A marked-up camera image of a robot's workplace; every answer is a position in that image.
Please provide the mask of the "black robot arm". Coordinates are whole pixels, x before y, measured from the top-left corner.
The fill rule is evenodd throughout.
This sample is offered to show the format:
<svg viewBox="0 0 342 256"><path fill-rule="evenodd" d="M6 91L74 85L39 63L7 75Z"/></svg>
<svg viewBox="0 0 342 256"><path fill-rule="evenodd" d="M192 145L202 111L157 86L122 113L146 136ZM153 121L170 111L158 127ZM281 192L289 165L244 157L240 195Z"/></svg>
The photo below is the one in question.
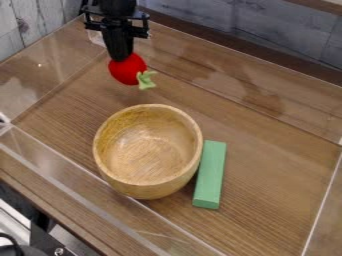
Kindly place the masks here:
<svg viewBox="0 0 342 256"><path fill-rule="evenodd" d="M150 14L138 9L138 0L83 0L87 30L103 36L111 59L122 62L134 52L134 39L150 36Z"/></svg>

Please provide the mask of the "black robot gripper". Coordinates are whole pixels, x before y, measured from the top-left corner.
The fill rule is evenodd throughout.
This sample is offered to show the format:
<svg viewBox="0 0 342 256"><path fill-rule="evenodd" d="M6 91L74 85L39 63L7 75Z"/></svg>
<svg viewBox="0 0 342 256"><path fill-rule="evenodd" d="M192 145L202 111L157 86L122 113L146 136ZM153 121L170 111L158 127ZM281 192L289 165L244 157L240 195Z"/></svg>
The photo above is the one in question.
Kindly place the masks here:
<svg viewBox="0 0 342 256"><path fill-rule="evenodd" d="M134 7L129 14L111 16L101 10L99 3L85 4L81 11L85 14L86 29L102 31L111 58L117 62L125 61L133 53L133 37L150 36L150 15Z"/></svg>

